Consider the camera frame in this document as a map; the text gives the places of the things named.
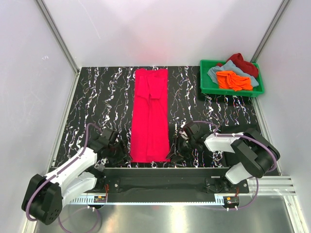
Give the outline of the pink red t-shirt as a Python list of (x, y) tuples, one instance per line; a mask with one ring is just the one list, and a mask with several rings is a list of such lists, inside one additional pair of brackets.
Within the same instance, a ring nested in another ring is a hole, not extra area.
[(132, 162), (167, 162), (169, 151), (168, 70), (140, 68), (135, 71)]

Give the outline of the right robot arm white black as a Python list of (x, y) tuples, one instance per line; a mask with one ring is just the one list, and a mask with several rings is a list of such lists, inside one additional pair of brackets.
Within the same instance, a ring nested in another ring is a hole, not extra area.
[(280, 153), (257, 130), (250, 128), (240, 133), (218, 133), (218, 128), (215, 128), (208, 133), (200, 128), (200, 124), (200, 121), (185, 124), (174, 137), (166, 158), (174, 163), (184, 161), (194, 150), (235, 155), (238, 162), (214, 183), (206, 184), (207, 190), (213, 193), (237, 192), (241, 181), (262, 178), (276, 169)]

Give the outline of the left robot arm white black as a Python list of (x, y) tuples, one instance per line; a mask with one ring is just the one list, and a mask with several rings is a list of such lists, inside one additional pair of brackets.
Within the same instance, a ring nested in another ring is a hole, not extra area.
[(105, 129), (86, 140), (68, 161), (45, 175), (34, 175), (28, 184), (22, 210), (30, 221), (53, 223), (62, 209), (86, 191), (104, 189), (105, 164), (130, 160), (116, 131)]

